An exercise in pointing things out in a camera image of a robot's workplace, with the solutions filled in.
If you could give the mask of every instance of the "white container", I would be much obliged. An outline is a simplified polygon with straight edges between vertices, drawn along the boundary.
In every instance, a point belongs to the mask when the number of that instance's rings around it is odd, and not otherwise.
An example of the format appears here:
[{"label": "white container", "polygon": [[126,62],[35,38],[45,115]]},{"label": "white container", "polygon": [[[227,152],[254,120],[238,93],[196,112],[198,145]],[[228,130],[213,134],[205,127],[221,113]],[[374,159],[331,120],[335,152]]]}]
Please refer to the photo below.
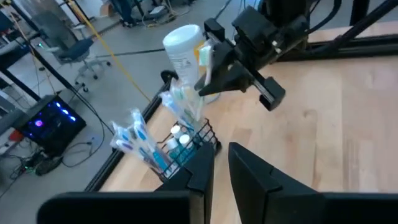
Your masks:
[{"label": "white container", "polygon": [[193,143],[190,142],[191,138],[189,137],[189,135],[184,134],[180,137],[180,143],[183,147],[186,147],[187,150],[191,150],[193,147]]},{"label": "white container", "polygon": [[170,132],[172,133],[172,135],[174,136],[175,139],[180,139],[180,137],[182,135],[184,135],[184,133],[181,130],[181,127],[178,125],[175,125],[174,127],[172,127]]},{"label": "white container", "polygon": [[196,84],[206,68],[199,66],[199,50],[205,43],[200,27],[186,25],[173,30],[163,39],[163,46],[181,81]]}]

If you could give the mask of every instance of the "desk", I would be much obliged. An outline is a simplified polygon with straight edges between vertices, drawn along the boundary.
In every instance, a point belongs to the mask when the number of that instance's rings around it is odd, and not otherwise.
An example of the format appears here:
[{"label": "desk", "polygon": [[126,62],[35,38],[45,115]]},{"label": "desk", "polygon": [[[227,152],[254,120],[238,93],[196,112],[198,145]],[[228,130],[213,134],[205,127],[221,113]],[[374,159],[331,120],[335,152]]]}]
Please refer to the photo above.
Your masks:
[{"label": "desk", "polygon": [[[345,29],[323,30],[311,41]],[[363,35],[397,33],[398,22],[375,24]],[[276,63],[261,70],[286,89],[273,112],[247,93],[223,93],[205,115],[223,144],[215,160],[212,223],[239,223],[229,180],[228,143],[236,141],[320,191],[398,192],[398,58]],[[148,126],[157,139],[174,119],[160,106]],[[161,182],[125,155],[100,191],[151,191]]]}]

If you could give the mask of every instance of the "concrete floor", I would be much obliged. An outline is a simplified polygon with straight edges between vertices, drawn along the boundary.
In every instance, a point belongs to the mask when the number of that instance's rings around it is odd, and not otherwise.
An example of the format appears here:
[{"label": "concrete floor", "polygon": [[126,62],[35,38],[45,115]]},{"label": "concrete floor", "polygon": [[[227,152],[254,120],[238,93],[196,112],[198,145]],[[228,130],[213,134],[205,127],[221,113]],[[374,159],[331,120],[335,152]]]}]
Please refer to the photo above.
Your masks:
[{"label": "concrete floor", "polygon": [[[209,17],[213,17],[224,2],[225,0],[198,0],[187,15],[179,17],[169,24],[151,29],[144,27],[127,29],[117,26],[103,35],[103,39],[114,53],[162,48],[162,39],[171,30],[185,24],[199,24],[202,26],[203,21]],[[253,4],[253,2],[255,0],[247,0],[247,3]],[[371,8],[375,8],[381,2],[382,0],[373,0]],[[238,14],[239,3],[239,0],[233,1],[219,19],[221,25],[226,27],[228,37],[232,36],[233,30],[230,23]],[[333,0],[321,1],[312,15],[313,25],[322,20],[329,13],[332,6]],[[343,6],[339,14],[324,28],[347,26],[351,14],[351,6],[352,1],[343,1]],[[392,11],[382,21],[391,21],[396,18],[398,18],[397,9]],[[97,41],[92,46],[91,53],[105,55],[107,51]],[[73,82],[80,65],[75,64],[72,67],[64,65],[61,67],[52,55],[45,52],[43,52],[43,55],[61,75],[68,81]],[[115,62],[111,58],[108,58],[108,60],[113,63],[113,66],[106,67],[105,71],[100,72],[99,80],[94,81],[89,75],[84,79],[85,83],[88,84],[90,92],[83,95],[96,108],[104,121],[126,123],[129,120],[129,109],[137,107],[143,110],[148,101],[133,87],[132,83],[120,71]],[[118,60],[149,98],[153,98],[163,84],[160,72],[172,68],[165,52],[120,56]],[[30,55],[26,55],[10,68],[11,72],[16,74],[26,85],[37,91],[37,77],[35,76],[34,69]],[[45,72],[39,72],[41,96],[52,93],[52,88],[45,76]],[[54,77],[50,77],[50,80],[55,90],[63,88],[61,83]],[[34,101],[29,97],[27,98],[27,101],[33,105]],[[26,100],[25,98],[21,98],[19,101],[22,103]],[[73,104],[77,112],[79,112],[88,124],[88,127],[79,134],[73,143],[85,142],[94,138],[93,147],[97,147],[102,138],[102,129],[98,119],[78,100],[75,100]],[[0,223],[35,223],[36,211],[45,200],[62,192],[82,191],[111,154],[111,148],[109,147],[111,135],[107,130],[105,130],[105,133],[105,141],[100,150],[82,165],[72,169],[60,166],[53,172],[42,177],[37,177],[33,174],[24,174],[19,178],[7,193],[0,198]],[[86,146],[76,147],[73,151],[82,149],[86,149],[86,151],[70,156],[68,162],[74,163],[85,158],[89,150]],[[28,149],[21,147],[18,147],[12,153],[25,156],[30,154]],[[17,161],[10,161],[8,159],[0,160],[0,195],[12,183],[8,179],[8,175],[16,164]]]}]

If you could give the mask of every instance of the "person's leg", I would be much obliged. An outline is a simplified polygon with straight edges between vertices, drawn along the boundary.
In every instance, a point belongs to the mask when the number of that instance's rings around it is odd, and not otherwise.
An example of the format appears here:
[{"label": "person's leg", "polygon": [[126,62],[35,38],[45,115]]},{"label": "person's leg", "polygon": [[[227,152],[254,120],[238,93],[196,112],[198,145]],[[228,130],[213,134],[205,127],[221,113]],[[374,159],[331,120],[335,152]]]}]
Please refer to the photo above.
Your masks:
[{"label": "person's leg", "polygon": [[127,0],[118,0],[121,7],[121,15],[125,22],[136,25],[135,20],[131,17],[132,8]]}]

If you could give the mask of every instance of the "blue chair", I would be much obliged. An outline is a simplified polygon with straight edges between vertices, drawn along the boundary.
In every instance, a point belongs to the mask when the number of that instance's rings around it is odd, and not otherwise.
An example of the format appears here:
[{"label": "blue chair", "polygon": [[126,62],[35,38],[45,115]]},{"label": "blue chair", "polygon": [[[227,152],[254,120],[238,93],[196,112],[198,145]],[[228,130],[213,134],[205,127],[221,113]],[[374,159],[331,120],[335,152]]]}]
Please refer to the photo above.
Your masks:
[{"label": "blue chair", "polygon": [[98,60],[97,58],[87,62],[86,59],[90,54],[90,47],[94,44],[93,40],[78,40],[74,33],[52,12],[41,12],[34,16],[32,21],[39,28],[43,41],[49,47],[46,50],[53,53],[61,65],[66,63],[84,63],[84,66],[78,70],[78,75],[75,78],[76,84],[79,84],[78,79],[85,76],[87,70],[93,72],[94,79],[98,79],[98,75],[93,69],[93,66],[99,65],[102,69],[104,69],[104,63],[107,66],[111,66],[109,61]]}]

